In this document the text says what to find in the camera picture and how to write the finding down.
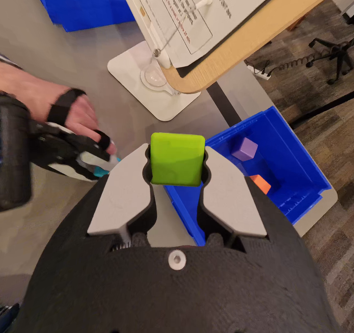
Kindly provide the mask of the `blue plastic bin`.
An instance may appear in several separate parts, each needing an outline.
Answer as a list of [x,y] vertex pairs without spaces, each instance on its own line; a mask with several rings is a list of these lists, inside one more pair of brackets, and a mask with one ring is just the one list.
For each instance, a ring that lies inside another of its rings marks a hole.
[[[232,156],[233,144],[248,138],[258,145],[253,159]],[[271,188],[268,197],[292,225],[322,200],[331,185],[275,107],[260,112],[206,140],[206,146],[229,159],[246,176],[260,175]]]
[[135,21],[126,0],[40,0],[51,21],[66,32]]

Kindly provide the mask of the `orange cube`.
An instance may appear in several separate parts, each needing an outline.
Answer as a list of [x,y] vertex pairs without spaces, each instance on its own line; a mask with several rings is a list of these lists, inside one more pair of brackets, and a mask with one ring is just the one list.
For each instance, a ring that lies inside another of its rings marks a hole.
[[264,193],[268,194],[271,189],[271,185],[261,176],[261,175],[252,175],[249,178],[258,186],[258,188]]

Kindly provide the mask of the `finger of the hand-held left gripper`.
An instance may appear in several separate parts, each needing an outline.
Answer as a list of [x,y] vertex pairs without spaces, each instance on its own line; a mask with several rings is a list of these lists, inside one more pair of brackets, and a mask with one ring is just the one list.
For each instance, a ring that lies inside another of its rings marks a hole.
[[79,174],[77,171],[74,170],[73,167],[69,165],[48,165],[48,167],[51,171],[54,170],[58,171],[60,174],[63,174],[70,178],[74,178],[81,181],[87,181],[87,182],[96,182],[96,180],[91,180],[88,177]]
[[89,152],[83,152],[81,154],[79,154],[78,156],[78,163],[80,166],[86,168],[87,170],[93,172],[93,169],[96,165],[101,164],[103,161],[105,161],[102,158],[99,158],[98,156],[95,156]]

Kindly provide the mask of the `wooden document stand white base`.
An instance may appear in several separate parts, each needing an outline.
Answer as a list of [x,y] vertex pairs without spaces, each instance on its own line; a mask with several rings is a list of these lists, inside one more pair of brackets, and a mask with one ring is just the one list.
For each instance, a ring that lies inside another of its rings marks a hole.
[[126,0],[144,40],[111,59],[109,73],[154,117],[167,122],[235,65],[247,59],[323,0],[270,0],[238,30],[192,66],[165,69],[153,56],[147,14]]

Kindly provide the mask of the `grey desk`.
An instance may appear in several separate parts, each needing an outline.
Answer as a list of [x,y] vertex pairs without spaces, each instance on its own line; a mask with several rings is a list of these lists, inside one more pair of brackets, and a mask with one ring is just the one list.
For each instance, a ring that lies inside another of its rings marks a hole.
[[[83,87],[98,108],[104,132],[137,141],[130,108],[109,96],[114,90],[97,33],[66,34],[45,23],[34,0],[1,0],[1,53],[25,72]],[[172,270],[172,246],[112,251],[115,235],[86,229],[106,180],[93,183],[33,166],[29,205],[1,215],[1,269],[6,258],[31,255],[27,291],[9,332],[339,332],[312,256],[286,219],[247,180],[266,214],[270,240],[242,238],[247,252],[181,248],[186,268]]]

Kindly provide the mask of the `black swivel chair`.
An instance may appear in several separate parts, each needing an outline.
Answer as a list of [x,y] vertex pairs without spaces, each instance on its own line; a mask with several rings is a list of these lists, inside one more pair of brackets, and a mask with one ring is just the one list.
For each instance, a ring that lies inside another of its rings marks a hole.
[[328,85],[331,86],[335,84],[339,80],[341,74],[344,76],[353,70],[354,68],[353,61],[349,56],[348,50],[353,47],[354,39],[351,39],[350,41],[341,44],[335,44],[335,43],[325,41],[323,39],[314,38],[312,42],[309,43],[309,47],[313,48],[316,43],[319,43],[322,46],[326,47],[328,49],[328,52],[321,53],[321,56],[317,58],[313,57],[312,60],[306,63],[306,67],[311,68],[315,61],[319,61],[327,58],[329,60],[336,59],[337,61],[336,77],[333,79],[329,79],[327,81]]

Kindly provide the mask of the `green cube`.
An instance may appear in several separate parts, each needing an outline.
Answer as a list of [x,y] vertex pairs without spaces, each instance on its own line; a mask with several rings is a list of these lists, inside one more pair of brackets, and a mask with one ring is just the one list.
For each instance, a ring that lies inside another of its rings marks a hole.
[[204,153],[203,136],[153,133],[150,143],[152,184],[200,186]]

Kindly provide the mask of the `light blue cube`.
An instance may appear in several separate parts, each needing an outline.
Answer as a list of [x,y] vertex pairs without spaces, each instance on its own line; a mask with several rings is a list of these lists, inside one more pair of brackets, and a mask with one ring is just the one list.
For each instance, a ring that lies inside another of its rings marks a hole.
[[111,155],[109,161],[103,161],[101,164],[96,165],[93,169],[93,175],[95,177],[101,178],[104,175],[109,174],[112,169],[118,165],[118,163],[121,161],[120,158],[115,157],[114,155]]

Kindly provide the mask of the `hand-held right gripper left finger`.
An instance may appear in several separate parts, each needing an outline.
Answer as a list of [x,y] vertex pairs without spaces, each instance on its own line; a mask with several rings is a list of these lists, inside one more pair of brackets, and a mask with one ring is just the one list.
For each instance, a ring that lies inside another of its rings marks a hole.
[[148,232],[157,211],[151,185],[149,144],[121,160],[109,173],[100,200],[87,229],[89,235],[130,235],[129,226],[152,209],[152,218],[138,232]]

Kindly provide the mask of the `black table frame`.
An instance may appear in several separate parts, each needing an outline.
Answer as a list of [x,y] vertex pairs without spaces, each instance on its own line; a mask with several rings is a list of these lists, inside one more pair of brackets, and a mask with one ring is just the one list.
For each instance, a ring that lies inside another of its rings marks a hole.
[[350,93],[348,93],[348,94],[346,94],[346,95],[344,95],[344,96],[342,96],[342,97],[340,97],[340,98],[338,98],[338,99],[336,99],[336,100],[334,100],[334,101],[332,101],[332,102],[330,102],[330,103],[328,103],[328,104],[326,104],[326,105],[324,105],[322,107],[319,107],[319,108],[317,108],[315,110],[312,110],[312,111],[302,115],[301,117],[299,117],[296,120],[292,121],[289,124],[289,126],[290,126],[290,128],[292,130],[294,130],[294,129],[298,128],[300,125],[302,125],[303,123],[305,123],[306,121],[308,121],[308,120],[310,120],[310,119],[312,119],[312,118],[314,118],[314,117],[316,117],[316,116],[318,116],[318,115],[320,115],[320,114],[322,114],[324,112],[327,112],[327,111],[329,111],[329,110],[331,110],[331,109],[333,109],[333,108],[335,108],[335,107],[337,107],[339,105],[342,105],[342,104],[352,100],[353,98],[354,98],[354,92],[352,91],[352,92],[350,92]]

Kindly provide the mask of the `white power strip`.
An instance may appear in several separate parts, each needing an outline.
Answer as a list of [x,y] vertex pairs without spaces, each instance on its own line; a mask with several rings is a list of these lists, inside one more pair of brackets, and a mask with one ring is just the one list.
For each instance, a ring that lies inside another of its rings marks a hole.
[[257,77],[257,78],[259,78],[259,79],[266,80],[266,81],[268,81],[268,80],[271,78],[271,76],[268,75],[268,74],[265,72],[264,69],[263,69],[263,70],[258,70],[258,69],[255,68],[253,65],[250,65],[250,64],[248,64],[248,63],[245,63],[245,64],[246,64],[246,67],[252,72],[252,74],[253,74],[255,77]]

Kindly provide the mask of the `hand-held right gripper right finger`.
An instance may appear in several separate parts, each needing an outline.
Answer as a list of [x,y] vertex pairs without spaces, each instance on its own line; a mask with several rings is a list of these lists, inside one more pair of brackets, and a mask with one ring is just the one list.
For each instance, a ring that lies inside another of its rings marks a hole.
[[210,232],[202,220],[212,219],[227,233],[265,238],[266,229],[243,173],[209,146],[202,164],[202,188],[198,225]]

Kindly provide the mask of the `printed instruction sheet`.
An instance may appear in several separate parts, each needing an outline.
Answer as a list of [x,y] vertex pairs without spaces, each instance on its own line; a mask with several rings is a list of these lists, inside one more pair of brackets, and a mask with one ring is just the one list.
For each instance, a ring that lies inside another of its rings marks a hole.
[[270,0],[139,0],[153,56],[165,69],[192,66]]

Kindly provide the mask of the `purple cube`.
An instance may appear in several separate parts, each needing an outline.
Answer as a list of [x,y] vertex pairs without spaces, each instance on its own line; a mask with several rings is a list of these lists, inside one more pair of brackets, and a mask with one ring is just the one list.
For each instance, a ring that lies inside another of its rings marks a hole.
[[230,154],[238,160],[245,162],[253,159],[258,150],[258,144],[247,137],[237,138],[231,148]]

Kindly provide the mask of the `person's left hand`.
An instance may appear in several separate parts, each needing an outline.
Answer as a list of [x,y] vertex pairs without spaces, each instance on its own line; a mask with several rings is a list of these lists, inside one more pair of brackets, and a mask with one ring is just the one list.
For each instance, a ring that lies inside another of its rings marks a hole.
[[[13,95],[30,111],[32,118],[46,122],[52,105],[70,90],[70,87],[37,78],[15,65],[0,63],[0,89]],[[100,142],[101,135],[94,108],[85,94],[81,94],[69,109],[64,127],[77,135]]]

